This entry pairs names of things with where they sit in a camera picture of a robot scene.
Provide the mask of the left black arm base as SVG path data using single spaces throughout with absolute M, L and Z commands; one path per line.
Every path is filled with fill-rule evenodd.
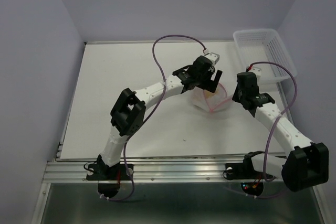
M 118 162 L 113 166 L 106 165 L 101 155 L 96 161 L 87 162 L 83 165 L 86 173 L 86 180 L 97 182 L 97 193 L 101 199 L 111 202 L 128 200 L 135 191 L 133 180 L 134 165 L 121 164 Z M 130 182 L 131 191 L 126 196 L 121 196 L 121 182 Z

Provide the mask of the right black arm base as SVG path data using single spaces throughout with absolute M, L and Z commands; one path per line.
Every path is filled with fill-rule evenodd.
M 227 163 L 222 173 L 226 180 L 252 179 L 253 182 L 241 182 L 240 186 L 245 194 L 254 196 L 255 198 L 261 196 L 264 191 L 263 173 L 254 169 L 252 158 L 261 157 L 264 155 L 263 151 L 250 152 L 244 156 L 240 163 Z

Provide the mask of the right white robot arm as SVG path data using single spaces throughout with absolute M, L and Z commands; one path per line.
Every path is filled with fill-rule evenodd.
M 274 99 L 260 93 L 253 72 L 237 74 L 233 100 L 240 103 L 259 121 L 282 147 L 286 158 L 268 155 L 266 151 L 250 152 L 243 162 L 232 166 L 228 179 L 250 179 L 258 174 L 280 178 L 286 187 L 297 192 L 324 184 L 329 179 L 329 150 L 323 143 L 314 143 L 284 116 Z

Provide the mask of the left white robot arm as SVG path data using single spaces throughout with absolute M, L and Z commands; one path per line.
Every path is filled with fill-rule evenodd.
M 219 55 L 209 53 L 197 57 L 192 65 L 173 71 L 162 82 L 136 91 L 124 89 L 110 113 L 110 135 L 97 158 L 99 173 L 106 179 L 116 175 L 116 164 L 120 163 L 124 145 L 146 122 L 148 109 L 157 108 L 161 101 L 196 87 L 214 93 L 223 73 L 215 70 L 218 62 Z

